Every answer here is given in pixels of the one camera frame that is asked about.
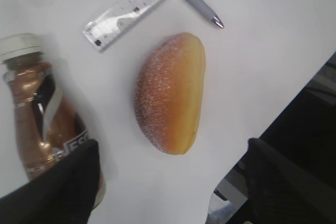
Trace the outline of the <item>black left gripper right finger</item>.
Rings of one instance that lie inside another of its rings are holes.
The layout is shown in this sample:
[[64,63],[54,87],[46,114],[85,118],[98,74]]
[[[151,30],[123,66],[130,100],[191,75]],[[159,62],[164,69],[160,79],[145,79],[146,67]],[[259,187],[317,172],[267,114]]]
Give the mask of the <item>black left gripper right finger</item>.
[[247,187],[259,223],[335,223],[335,160],[304,169],[259,138],[248,141]]

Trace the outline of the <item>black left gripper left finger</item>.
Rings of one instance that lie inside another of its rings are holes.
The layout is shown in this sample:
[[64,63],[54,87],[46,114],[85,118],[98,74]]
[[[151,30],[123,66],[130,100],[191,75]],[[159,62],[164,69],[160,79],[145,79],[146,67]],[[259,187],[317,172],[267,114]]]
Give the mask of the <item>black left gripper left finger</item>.
[[87,223],[99,177],[99,145],[88,140],[50,170],[2,197],[1,223]]

